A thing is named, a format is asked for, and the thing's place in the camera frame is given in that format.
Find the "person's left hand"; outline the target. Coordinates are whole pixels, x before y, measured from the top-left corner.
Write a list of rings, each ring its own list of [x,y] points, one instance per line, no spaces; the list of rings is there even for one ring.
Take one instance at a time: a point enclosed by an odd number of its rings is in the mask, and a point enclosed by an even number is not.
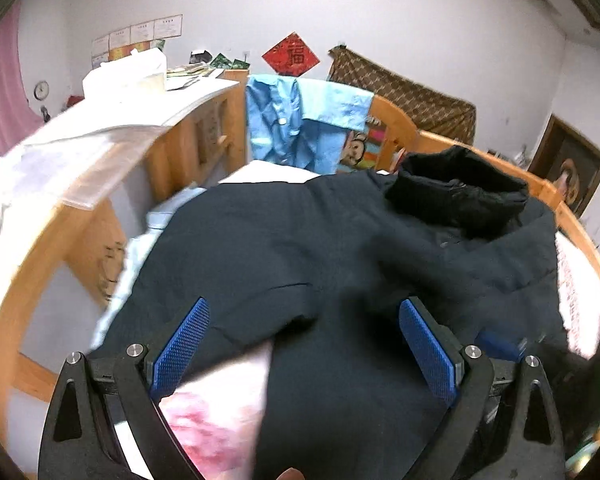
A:
[[[302,472],[296,468],[288,468],[283,471],[276,480],[306,480]]]

